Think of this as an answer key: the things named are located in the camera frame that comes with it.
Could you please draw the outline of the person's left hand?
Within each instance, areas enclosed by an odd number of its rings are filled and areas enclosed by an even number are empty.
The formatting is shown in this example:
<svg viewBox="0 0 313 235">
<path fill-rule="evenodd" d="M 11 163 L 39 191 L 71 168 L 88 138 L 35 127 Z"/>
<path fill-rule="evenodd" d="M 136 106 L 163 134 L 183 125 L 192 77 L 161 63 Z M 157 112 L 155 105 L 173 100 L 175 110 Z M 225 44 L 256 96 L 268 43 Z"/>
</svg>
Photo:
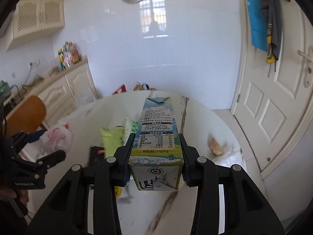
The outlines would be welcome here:
<svg viewBox="0 0 313 235">
<path fill-rule="evenodd" d="M 29 202 L 29 194 L 27 190 L 17 190 L 15 192 L 12 189 L 9 188 L 1 188 L 0 189 L 0 200 L 1 201 L 7 201 L 7 199 L 10 198 L 17 198 L 19 196 L 21 203 L 24 205 L 27 205 Z"/>
</svg>

